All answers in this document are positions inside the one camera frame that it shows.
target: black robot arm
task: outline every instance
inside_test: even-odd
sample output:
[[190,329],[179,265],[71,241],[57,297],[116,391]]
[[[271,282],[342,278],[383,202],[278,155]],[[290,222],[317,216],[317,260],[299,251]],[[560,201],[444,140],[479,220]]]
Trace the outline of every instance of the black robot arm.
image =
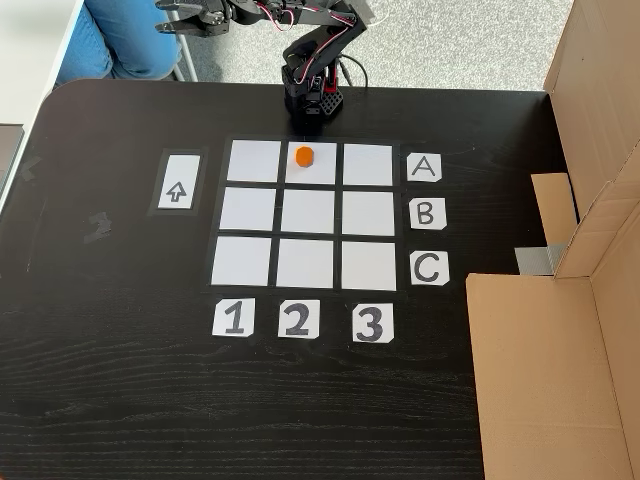
[[338,57],[366,30],[360,16],[344,0],[158,0],[156,6],[185,15],[180,21],[157,25],[161,33],[217,36],[229,31],[232,20],[243,25],[270,20],[279,30],[297,24],[318,25],[283,54],[285,103],[296,116],[328,117],[342,104]]

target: white square paper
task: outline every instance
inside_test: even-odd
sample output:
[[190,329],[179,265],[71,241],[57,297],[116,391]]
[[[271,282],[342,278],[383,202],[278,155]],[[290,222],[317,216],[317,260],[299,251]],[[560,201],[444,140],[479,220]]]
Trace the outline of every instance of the white square paper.
[[[301,167],[296,163],[294,153],[296,148],[307,145],[313,150],[313,164]],[[334,185],[336,183],[336,152],[335,143],[291,142],[287,153],[287,183],[312,183],[320,185]]]
[[342,288],[395,291],[395,244],[342,242]]
[[285,300],[280,305],[278,336],[318,338],[320,335],[320,300]]
[[393,331],[392,303],[361,303],[353,310],[353,341],[389,343]]
[[255,311],[255,298],[220,300],[216,305],[211,335],[219,337],[248,337],[252,335]]
[[283,232],[333,233],[335,192],[285,190]]
[[277,182],[280,147],[280,142],[234,140],[227,180]]
[[227,187],[224,191],[220,229],[271,231],[275,201],[274,189]]
[[343,192],[342,233],[395,235],[393,193]]
[[270,238],[218,237],[211,284],[266,286],[270,255]]
[[416,251],[409,255],[411,285],[449,283],[449,255],[440,251]]
[[345,185],[393,185],[392,148],[387,145],[345,145]]
[[280,240],[276,285],[333,288],[333,242]]
[[442,230],[447,226],[444,198],[414,198],[409,202],[409,218],[415,230]]
[[407,180],[437,182],[442,178],[442,157],[438,153],[411,153],[407,157]]

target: cardboard flap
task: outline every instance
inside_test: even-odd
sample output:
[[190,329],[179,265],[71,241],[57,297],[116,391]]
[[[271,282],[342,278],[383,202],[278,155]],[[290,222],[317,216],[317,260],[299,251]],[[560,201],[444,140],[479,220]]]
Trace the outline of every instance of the cardboard flap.
[[564,244],[578,225],[566,173],[531,175],[547,245]]
[[589,279],[470,275],[487,480],[632,480]]
[[639,19],[637,0],[576,0],[550,70],[546,88],[581,216],[640,140]]
[[640,143],[636,144],[626,163],[620,169],[618,178],[616,179],[617,182],[634,184],[640,183],[640,149],[638,148],[638,145],[640,145]]
[[640,206],[591,278],[629,457],[640,475]]
[[607,182],[571,238],[556,278],[590,276],[639,200],[639,183]]

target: person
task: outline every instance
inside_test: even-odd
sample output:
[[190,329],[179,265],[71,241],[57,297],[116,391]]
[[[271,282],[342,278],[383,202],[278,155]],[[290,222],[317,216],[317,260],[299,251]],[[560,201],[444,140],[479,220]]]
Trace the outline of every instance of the person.
[[85,0],[56,80],[160,80],[179,60],[175,35],[158,33],[167,14],[153,0]]

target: orange game piece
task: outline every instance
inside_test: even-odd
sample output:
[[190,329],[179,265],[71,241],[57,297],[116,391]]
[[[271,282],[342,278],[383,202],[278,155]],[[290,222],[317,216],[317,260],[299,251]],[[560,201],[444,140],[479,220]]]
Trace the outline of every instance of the orange game piece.
[[313,163],[313,150],[311,147],[302,145],[296,148],[295,159],[296,163],[301,167],[310,167]]

